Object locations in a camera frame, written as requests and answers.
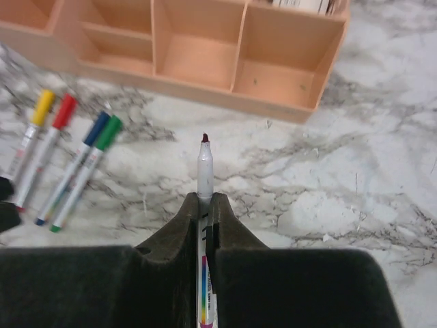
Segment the yellow white pen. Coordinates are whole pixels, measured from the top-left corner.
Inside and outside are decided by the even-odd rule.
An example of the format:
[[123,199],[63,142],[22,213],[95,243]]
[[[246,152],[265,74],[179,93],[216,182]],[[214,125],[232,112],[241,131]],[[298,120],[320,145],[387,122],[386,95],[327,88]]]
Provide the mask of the yellow white pen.
[[5,173],[5,177],[8,178],[13,184],[17,184],[24,165],[31,154],[33,144],[36,141],[36,136],[40,130],[40,127],[35,124],[30,124],[24,134],[24,137],[12,159],[12,162]]

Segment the yellow pen cap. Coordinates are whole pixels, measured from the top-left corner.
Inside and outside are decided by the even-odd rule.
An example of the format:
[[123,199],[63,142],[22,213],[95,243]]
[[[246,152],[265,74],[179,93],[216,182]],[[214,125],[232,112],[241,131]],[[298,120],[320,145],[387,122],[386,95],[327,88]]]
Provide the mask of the yellow pen cap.
[[55,94],[50,90],[42,90],[36,103],[36,107],[31,118],[31,123],[35,126],[42,126],[45,118],[54,102]]

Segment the green white pen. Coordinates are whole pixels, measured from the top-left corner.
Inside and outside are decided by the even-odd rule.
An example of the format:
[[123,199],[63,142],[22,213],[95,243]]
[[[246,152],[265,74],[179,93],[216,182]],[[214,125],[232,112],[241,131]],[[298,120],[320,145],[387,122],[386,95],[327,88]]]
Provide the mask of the green white pen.
[[92,173],[94,172],[99,160],[102,158],[104,154],[103,150],[100,150],[98,148],[94,148],[89,156],[87,157],[87,160],[85,161],[82,168],[79,170],[79,173],[76,177],[76,180],[74,181],[74,184],[70,190],[70,194],[64,204],[64,207],[59,211],[54,223],[52,224],[50,231],[51,232],[58,232],[60,231],[64,224],[67,221],[67,218],[70,216],[70,213],[72,212],[74,206],[76,205],[81,193],[83,192],[83,189],[85,188],[85,185],[87,184],[87,181],[91,177]]

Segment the red white pen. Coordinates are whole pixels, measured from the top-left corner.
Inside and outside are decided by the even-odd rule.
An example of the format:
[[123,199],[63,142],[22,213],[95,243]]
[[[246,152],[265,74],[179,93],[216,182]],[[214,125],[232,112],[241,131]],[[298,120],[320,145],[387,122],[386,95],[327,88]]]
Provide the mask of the red white pen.
[[32,160],[29,169],[25,172],[23,180],[18,188],[18,195],[15,197],[14,203],[19,211],[26,207],[40,174],[48,163],[48,160],[53,153],[55,144],[59,139],[60,130],[54,126],[48,129],[46,137],[43,140],[40,150]]

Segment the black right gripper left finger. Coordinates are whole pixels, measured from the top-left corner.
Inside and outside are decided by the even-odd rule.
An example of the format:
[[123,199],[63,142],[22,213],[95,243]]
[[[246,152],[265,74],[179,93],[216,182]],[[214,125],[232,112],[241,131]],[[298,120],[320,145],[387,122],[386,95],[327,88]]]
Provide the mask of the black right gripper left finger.
[[1,250],[2,327],[195,327],[198,200],[140,245]]

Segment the blue pen cap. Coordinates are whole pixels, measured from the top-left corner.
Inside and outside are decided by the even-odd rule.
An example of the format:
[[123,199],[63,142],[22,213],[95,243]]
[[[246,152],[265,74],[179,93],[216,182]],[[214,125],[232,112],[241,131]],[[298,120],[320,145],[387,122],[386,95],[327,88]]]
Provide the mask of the blue pen cap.
[[87,146],[92,146],[109,119],[110,115],[106,111],[101,111],[93,126],[90,128],[88,134],[84,138],[83,143]]

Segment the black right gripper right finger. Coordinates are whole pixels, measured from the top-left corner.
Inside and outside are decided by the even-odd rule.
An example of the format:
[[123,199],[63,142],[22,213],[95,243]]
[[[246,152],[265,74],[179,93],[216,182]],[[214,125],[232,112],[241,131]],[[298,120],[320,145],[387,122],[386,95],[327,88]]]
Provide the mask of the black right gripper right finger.
[[382,269],[367,252],[271,249],[222,193],[214,194],[210,216],[220,327],[401,326]]

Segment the red pen cap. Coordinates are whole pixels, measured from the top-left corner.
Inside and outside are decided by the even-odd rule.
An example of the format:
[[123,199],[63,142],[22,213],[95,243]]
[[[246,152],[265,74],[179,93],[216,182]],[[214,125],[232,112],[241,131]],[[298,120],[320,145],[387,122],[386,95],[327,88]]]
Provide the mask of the red pen cap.
[[70,121],[76,108],[77,100],[70,94],[66,93],[61,102],[59,111],[52,123],[52,127],[62,130]]

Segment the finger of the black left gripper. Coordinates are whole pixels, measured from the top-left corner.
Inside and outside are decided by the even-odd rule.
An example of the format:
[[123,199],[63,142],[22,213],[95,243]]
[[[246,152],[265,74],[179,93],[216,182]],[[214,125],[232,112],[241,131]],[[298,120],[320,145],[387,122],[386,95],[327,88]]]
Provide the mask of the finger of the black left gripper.
[[1,201],[0,201],[0,233],[6,232],[21,224],[21,218],[16,206],[10,198],[14,194],[12,183],[1,177]]

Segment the blue white pen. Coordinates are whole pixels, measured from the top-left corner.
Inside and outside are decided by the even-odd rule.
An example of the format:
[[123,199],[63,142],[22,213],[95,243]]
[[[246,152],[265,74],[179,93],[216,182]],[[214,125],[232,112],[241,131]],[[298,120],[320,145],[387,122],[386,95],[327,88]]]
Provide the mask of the blue white pen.
[[51,218],[78,166],[82,163],[90,148],[91,146],[88,143],[82,142],[76,149],[75,155],[73,156],[71,163],[67,166],[64,175],[45,201],[43,207],[40,209],[35,220],[37,226],[43,226]]

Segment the green pen cap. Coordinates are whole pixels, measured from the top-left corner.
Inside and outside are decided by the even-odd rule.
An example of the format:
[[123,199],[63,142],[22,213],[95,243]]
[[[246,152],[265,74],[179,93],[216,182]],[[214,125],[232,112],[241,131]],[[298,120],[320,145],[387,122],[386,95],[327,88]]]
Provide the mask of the green pen cap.
[[121,128],[122,121],[116,115],[112,115],[97,139],[94,147],[100,151],[105,151],[113,143]]

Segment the pink white pen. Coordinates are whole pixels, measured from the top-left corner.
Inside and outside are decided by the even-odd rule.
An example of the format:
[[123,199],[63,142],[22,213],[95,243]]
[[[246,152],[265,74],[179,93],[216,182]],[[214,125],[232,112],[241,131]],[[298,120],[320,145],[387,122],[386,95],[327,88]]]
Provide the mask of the pink white pen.
[[208,135],[203,134],[197,158],[197,322],[198,327],[213,327],[216,298],[212,292],[210,268],[206,254],[208,213],[214,192],[213,156]]

